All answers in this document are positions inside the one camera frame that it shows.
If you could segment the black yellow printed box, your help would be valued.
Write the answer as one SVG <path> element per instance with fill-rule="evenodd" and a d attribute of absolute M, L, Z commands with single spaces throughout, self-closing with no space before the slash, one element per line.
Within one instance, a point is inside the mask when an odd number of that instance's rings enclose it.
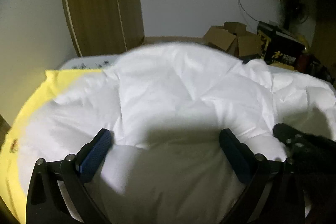
<path fill-rule="evenodd" d="M 298 39 L 274 26 L 260 21 L 257 34 L 264 44 L 261 46 L 263 60 L 268 64 L 285 65 L 297 69 L 306 46 Z"/>

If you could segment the white padded jacket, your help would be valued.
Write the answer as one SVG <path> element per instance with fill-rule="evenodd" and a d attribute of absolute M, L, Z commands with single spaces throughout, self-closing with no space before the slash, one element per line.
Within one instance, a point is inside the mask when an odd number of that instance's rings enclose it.
<path fill-rule="evenodd" d="M 141 47 L 65 84 L 51 72 L 30 101 L 44 90 L 51 98 L 20 127 L 23 191 L 37 159 L 64 159 L 108 129 L 114 145 L 88 189 L 113 223 L 220 222 L 243 190 L 219 146 L 224 128 L 271 160 L 286 158 L 277 123 L 335 139 L 328 84 L 197 44 Z"/>

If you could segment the dark standing fan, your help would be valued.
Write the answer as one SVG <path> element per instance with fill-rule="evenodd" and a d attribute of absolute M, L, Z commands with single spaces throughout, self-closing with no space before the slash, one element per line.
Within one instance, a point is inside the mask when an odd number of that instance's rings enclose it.
<path fill-rule="evenodd" d="M 297 25 L 303 24 L 309 17 L 308 0 L 280 0 L 282 28 L 293 32 Z"/>

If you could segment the brown cardboard boxes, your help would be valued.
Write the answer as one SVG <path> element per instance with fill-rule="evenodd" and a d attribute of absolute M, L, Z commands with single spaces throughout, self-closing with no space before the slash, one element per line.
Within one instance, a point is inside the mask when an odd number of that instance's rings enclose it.
<path fill-rule="evenodd" d="M 247 31 L 247 26 L 239 22 L 225 22 L 223 26 L 211 26 L 203 39 L 208 46 L 239 59 L 259 58 L 262 54 L 260 37 Z"/>

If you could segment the yellow bed sheet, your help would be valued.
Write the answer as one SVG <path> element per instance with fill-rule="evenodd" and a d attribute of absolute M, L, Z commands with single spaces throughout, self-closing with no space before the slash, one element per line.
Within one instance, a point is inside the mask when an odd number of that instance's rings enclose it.
<path fill-rule="evenodd" d="M 27 197 L 19 182 L 17 164 L 19 139 L 23 135 L 22 127 L 38 108 L 58 96 L 76 79 L 88 73 L 101 71 L 101 69 L 45 71 L 46 79 L 25 102 L 15 118 L 13 126 L 5 136 L 5 141 L 1 147 L 1 198 L 15 221 L 26 222 Z"/>

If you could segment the white mattress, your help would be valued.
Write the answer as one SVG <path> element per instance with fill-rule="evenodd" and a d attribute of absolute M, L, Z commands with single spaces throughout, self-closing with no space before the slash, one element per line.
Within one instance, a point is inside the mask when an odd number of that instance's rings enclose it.
<path fill-rule="evenodd" d="M 113 65 L 121 55 L 102 55 L 77 57 L 65 62 L 59 70 L 68 69 L 103 69 Z"/>

